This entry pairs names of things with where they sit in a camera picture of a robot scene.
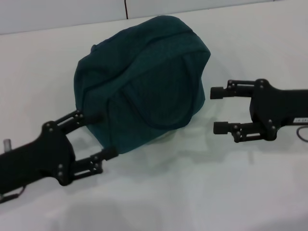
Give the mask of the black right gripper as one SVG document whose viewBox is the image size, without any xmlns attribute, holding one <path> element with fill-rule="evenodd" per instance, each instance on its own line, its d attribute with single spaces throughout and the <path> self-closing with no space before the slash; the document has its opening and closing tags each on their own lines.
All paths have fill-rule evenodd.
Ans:
<svg viewBox="0 0 308 231">
<path fill-rule="evenodd" d="M 234 142 L 273 141 L 285 126 L 308 126 L 308 89 L 280 90 L 267 80 L 229 80 L 227 87 L 212 87 L 210 99 L 250 97 L 250 123 L 214 122 L 213 133 L 230 133 Z"/>
</svg>

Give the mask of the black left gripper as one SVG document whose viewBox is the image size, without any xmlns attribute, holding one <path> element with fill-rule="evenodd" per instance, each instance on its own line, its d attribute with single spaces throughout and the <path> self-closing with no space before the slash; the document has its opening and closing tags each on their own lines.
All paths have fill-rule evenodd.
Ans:
<svg viewBox="0 0 308 231">
<path fill-rule="evenodd" d="M 66 135 L 78 128 L 97 124 L 102 114 L 84 115 L 73 111 L 43 125 L 33 142 L 0 154 L 0 193 L 5 194 L 37 180 L 52 177 L 62 186 L 103 173 L 103 161 L 118 157 L 115 148 L 102 149 L 87 158 L 75 160 Z"/>
</svg>

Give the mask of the dark teal fabric bag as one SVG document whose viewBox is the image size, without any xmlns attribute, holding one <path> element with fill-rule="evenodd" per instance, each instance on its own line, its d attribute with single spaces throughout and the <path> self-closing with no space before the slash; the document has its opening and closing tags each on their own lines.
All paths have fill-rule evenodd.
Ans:
<svg viewBox="0 0 308 231">
<path fill-rule="evenodd" d="M 210 50 L 174 16 L 157 16 L 92 46 L 75 70 L 76 108 L 105 148 L 132 151 L 189 124 L 203 107 Z"/>
</svg>

